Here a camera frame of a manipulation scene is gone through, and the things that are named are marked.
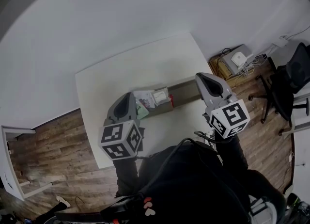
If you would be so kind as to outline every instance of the cable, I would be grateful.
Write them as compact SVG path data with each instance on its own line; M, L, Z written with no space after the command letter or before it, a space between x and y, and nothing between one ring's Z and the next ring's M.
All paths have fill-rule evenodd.
M201 131L195 131L194 134L196 134L197 136L204 138L205 140L212 142L214 144L227 144L233 140L233 138L231 137L229 140L215 141L213 139L210 139L208 136L205 135L205 133L203 133Z
M237 202L239 204L240 209L244 212L244 214L247 216L248 218L248 223L250 223L250 216L248 214L248 212L245 210L245 208L243 207L242 203L240 202L238 196L235 194L235 192L220 178L216 175L216 173L211 170L211 168L202 160L199 150L197 147L195 147L197 149L197 153L198 153L198 158L201 161L201 163L209 170L209 172L211 172L211 174L213 175L213 177L215 177L217 179L217 181L222 184L222 186L224 188L226 188L227 193L231 195L232 198L235 199L235 202Z
M305 32L306 30L308 30L309 28L310 28L310 26L308 26L306 29L304 29L304 30L301 31L301 32L298 32L298 33L295 33L295 34L292 34L292 35L288 36L286 39L288 40L288 39L291 38L291 37L294 37L294 36L296 36L296 35L299 35L299 34L301 34L302 32Z
M273 51L273 49L276 48L276 45L270 45L268 48L266 48L265 50L261 51L261 53L259 55L256 56L257 57L260 57L262 55L265 55L266 57L269 56L269 54Z
M217 76L219 76L219 61L222 59L223 55L225 54L224 51L228 49L229 52L231 52L232 50L230 48L224 48L221 52L220 57L217 59Z
M278 188L278 190L279 190L279 189L283 186L283 184L285 183L285 177L286 177L286 174L288 173L289 169L290 169L290 167L287 168L287 170L286 170L286 172L285 172L285 174L284 174L283 183L280 185L280 187Z
M185 142L185 141L190 141L190 142L195 142L193 139L191 138L185 138L182 139L182 141L174 148L174 150L170 153L170 155L165 159L165 161L162 163L162 165L160 166L158 172L156 173L156 175L148 182L147 185L145 185L140 191L140 194L144 194L149 187L155 183L155 181L159 178L159 176L162 174L162 172L164 171L166 165L168 164L168 162L170 161L170 159L174 156L174 154L179 150L179 148L181 147L181 145Z
M76 198L75 198L75 203L76 203L77 208L81 211L81 209L80 209L80 207L79 207L79 205L78 205L78 203L77 203L77 199L80 199L80 200L82 201L83 204L85 204L85 203L84 203L84 201L83 201L81 198L79 198L78 196L76 196Z
M235 84L234 84L234 87L237 86L237 81L238 81L239 78L241 78L241 76L239 76L239 77L236 79Z
M259 57L262 56L262 55L264 55L264 57L263 57L263 58L264 58L264 62L261 63ZM239 77L236 79L235 87L236 87L236 85L237 85L237 80L238 80L241 76L247 77L248 75L253 74L255 68L257 68L257 67L259 67L259 66L262 66L262 65L266 62L266 60L267 60L267 55L264 53L264 54L261 54L261 55L256 56L255 59L254 59L251 63L247 64L246 67L243 67L242 70L238 72Z
M148 157L143 157L143 156L135 156L136 159L139 159L139 160L147 160L150 158L150 156Z

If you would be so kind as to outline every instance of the red object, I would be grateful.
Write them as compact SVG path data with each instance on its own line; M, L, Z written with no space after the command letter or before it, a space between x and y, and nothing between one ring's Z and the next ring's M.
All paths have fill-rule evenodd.
M169 97L171 98L171 104L172 104L172 107L174 108L173 95L169 95Z
M152 198L151 197L146 197L145 199L144 199L144 203L147 203L147 202L150 202L152 200Z

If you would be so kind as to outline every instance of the wooden floor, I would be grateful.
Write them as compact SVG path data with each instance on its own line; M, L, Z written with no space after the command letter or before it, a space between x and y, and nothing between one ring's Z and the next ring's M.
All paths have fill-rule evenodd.
M271 74L268 62L256 68L246 79L230 81L234 92L246 103L251 117L247 129L239 137L250 168L260 171L282 191L291 179L288 160L291 138L284 140L278 136L278 131L287 127L288 123L274 110L264 125L260 123L265 106L263 99L248 101L249 94L264 94L263 85L255 80L260 73L264 77ZM57 204L56 195L69 201L74 209L96 209L113 200L117 191L115 169L98 169L80 111L43 125L36 131L35 135L24 135L17 142L9 142L10 149L14 151L11 158L15 172L20 182L30 180L37 185L53 182L54 186L27 198L25 202L0 190L6 207L22 218L35 219ZM29 186L23 189L24 192L30 190Z

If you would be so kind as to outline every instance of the wire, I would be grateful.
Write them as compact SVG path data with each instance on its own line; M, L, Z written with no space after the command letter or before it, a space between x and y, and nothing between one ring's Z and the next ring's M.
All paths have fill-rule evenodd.
M285 177L286 177L286 174L288 173L289 169L290 169L290 167L287 168L287 170L286 170L286 172L285 172L285 174L284 174L283 183L280 185L280 187L278 188L278 190L279 190L279 189L283 186L283 184L285 183Z
M84 203L84 201L83 201L81 198L79 198L78 196L76 196L76 198L75 198L76 206L77 206L77 208L78 208L79 210L81 210L81 209L79 208L78 203L77 203L77 199L80 199L80 200L82 201L83 204L85 204L85 203Z
M226 49L228 49L229 52L232 51L230 48L224 48L224 49L222 50L220 57L217 59L217 76L219 76L219 61L222 62L222 57L223 57L223 55L226 53L226 52L224 53L224 51L225 51Z
M231 137L230 139L228 140L222 140L222 141L215 141L213 139L210 139L208 136L205 135L205 133L201 132L201 131L195 131L194 134L198 135L199 137L201 138L204 138L205 140L209 141L209 142L212 142L214 144L227 144L229 143L230 141L233 140L233 138Z
M273 51L273 49L276 48L276 45L270 45L268 48L266 48L265 50L261 51L261 53L259 55L256 56L257 57L260 57L262 55L265 55L265 57L268 57L271 52Z
M248 75L251 75L254 72L254 70L255 70L255 66L253 64L252 64L252 66L253 66L253 70L252 70L251 73L248 73Z
M248 212L245 210L245 208L243 207L242 203L240 202L238 196L235 194L235 192L220 178L216 175L216 173L211 170L211 168L202 160L199 151L201 151L200 149L198 149L197 147L195 147L197 149L197 153L198 153L198 158L201 161L201 163L208 169L208 171L213 175L214 178L217 179L217 182L222 184L222 186L224 188L226 188L227 193L231 195L232 198L235 199L235 202L237 202L239 204L239 207L242 209L242 211L245 213L245 215L248 217L248 223L250 223L250 216L248 214Z
M149 159L150 157L143 157L143 156L135 156L136 159L139 159L139 160L147 160Z
M294 36L296 36L296 35L299 35L299 34L301 34L302 32L305 32L306 30L308 30L309 28L310 28L310 26L308 26L306 29L304 29L304 30L301 31L301 32L298 32L298 33L295 33L295 34L292 34L292 35L288 36L286 39L288 40L288 39L291 38L291 37L294 37Z
M190 142L195 142L193 139L191 138L185 138L182 139L182 141L174 148L174 150L170 153L170 155L165 159L165 161L162 163L162 165L160 166L159 170L157 171L156 175L148 182L148 184L146 186L144 186L139 193L140 194L144 194L149 187L155 183L155 181L159 178L159 176L162 174L162 172L164 171L166 165L168 164L168 162L170 161L170 159L174 156L174 154L179 150L179 148L181 147L181 145L185 142L185 141L190 141Z
M265 61L264 62L262 62L260 65L258 65L257 67L260 67L260 66L262 66L266 61L267 61L268 59L267 59L267 57L265 58Z
M239 77L236 79L235 84L234 84L235 87L237 86L237 81L238 81L239 78L241 78L241 76L239 76Z

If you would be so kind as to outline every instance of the white paper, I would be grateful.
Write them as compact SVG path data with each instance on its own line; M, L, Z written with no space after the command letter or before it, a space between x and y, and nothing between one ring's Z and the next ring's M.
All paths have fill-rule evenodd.
M157 104L161 101L167 100L167 96L164 91L158 91L156 93L153 93L153 96Z
M155 108L155 103L152 98L152 92L154 90L139 90L134 91L133 94L137 100L139 100L146 108Z

